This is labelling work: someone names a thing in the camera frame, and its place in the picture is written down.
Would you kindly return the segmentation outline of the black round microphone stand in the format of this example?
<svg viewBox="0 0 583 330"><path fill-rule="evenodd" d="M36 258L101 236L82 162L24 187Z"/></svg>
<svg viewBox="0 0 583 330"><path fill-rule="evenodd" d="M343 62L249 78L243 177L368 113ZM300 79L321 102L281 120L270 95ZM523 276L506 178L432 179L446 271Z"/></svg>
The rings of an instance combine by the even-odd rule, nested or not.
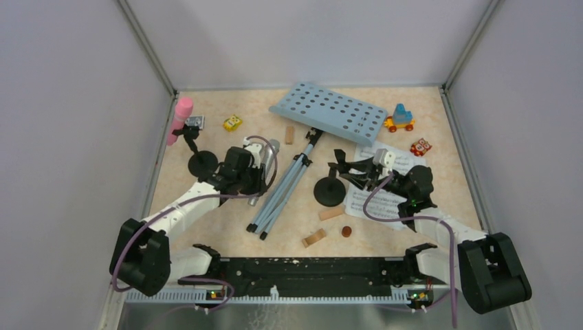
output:
<svg viewBox="0 0 583 330"><path fill-rule="evenodd" d="M337 178L341 164L346 162L346 153L342 149L335 149L334 155L336 163L328 163L328 175L319 179L313 189L313 195L316 201L326 207L339 206L347 194L344 184Z"/></svg>

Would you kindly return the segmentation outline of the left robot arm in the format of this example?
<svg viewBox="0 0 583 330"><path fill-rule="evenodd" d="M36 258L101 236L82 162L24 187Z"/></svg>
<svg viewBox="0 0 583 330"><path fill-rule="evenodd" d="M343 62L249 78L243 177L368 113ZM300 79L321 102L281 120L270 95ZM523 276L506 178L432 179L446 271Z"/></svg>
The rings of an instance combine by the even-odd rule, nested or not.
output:
<svg viewBox="0 0 583 330"><path fill-rule="evenodd" d="M109 272L114 289L126 283L145 296L157 294L168 281L195 275L212 284L220 276L220 265L210 250L191 247L171 254L170 245L196 220L219 208L229 199L262 195L267 190L262 163L265 145L252 142L228 149L216 172L202 175L182 196L142 220L128 219L119 231Z"/></svg>

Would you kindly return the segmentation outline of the light blue music stand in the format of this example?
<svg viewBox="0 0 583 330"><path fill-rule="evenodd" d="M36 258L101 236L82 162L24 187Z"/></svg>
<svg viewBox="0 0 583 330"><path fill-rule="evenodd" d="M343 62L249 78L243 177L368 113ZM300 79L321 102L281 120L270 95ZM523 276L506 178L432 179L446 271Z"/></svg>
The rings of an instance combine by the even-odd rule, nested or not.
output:
<svg viewBox="0 0 583 330"><path fill-rule="evenodd" d="M248 232L265 240L282 213L292 193L311 164L310 153L325 133L372 146L388 117L384 108L358 100L310 82L298 82L269 111L294 122L307 125L308 145L294 156L288 169L266 199Z"/></svg>

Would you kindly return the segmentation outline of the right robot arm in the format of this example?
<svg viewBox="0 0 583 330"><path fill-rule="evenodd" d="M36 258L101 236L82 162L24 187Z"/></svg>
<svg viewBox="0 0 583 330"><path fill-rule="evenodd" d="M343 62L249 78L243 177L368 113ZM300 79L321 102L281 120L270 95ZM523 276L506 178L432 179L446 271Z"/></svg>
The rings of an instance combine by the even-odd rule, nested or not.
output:
<svg viewBox="0 0 583 330"><path fill-rule="evenodd" d="M443 213L431 199L434 186L430 167L416 165L401 174L393 169L395 154L385 148L357 162L348 162L341 149L334 154L336 161L330 168L351 185L370 193L362 206L367 218L390 223L390 219L368 210L374 196L386 191L403 198L393 221L436 243L410 253L412 259L403 264L408 281L422 283L427 277L438 278L450 286L453 310L457 308L457 294L462 293L478 314L531 299L532 288L511 238L502 232L475 230Z"/></svg>

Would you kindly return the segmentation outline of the grey microphone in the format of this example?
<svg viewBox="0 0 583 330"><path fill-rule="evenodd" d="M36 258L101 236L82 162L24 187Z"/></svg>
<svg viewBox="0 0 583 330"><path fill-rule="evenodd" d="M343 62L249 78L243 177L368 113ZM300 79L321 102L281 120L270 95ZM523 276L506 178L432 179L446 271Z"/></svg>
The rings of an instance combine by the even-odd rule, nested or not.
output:
<svg viewBox="0 0 583 330"><path fill-rule="evenodd" d="M275 139L270 139L269 143L274 147L274 151L272 151L268 145L263 144L261 152L260 152L260 155L262 156L261 167L263 168L262 183L264 184L265 187L261 188L260 193L257 196L250 198L248 200L249 206L255 207L255 205L258 203L260 197L263 195L263 193L265 193L267 191L266 186L269 183L269 179L267 178L267 176L269 175L269 173L273 167L274 156L277 154L277 152L279 152L279 149L281 146L280 142L278 140L275 140Z"/></svg>

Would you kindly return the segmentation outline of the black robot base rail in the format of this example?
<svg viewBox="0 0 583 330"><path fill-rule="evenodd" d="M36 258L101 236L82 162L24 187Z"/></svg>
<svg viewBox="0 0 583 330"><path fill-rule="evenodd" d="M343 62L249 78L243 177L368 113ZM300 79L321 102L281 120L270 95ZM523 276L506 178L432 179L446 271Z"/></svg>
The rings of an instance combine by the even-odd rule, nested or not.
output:
<svg viewBox="0 0 583 330"><path fill-rule="evenodd" d="M404 285L442 284L402 257L220 258L204 278L225 281L236 297L380 297Z"/></svg>

